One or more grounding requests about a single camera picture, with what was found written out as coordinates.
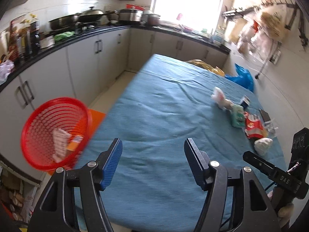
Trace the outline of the right hand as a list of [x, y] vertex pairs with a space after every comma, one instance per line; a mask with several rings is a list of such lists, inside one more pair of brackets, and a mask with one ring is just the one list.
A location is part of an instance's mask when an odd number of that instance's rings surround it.
[[293, 203], [288, 203], [286, 206], [280, 208], [278, 211], [278, 222], [280, 227], [284, 227], [292, 217], [294, 211], [294, 204]]

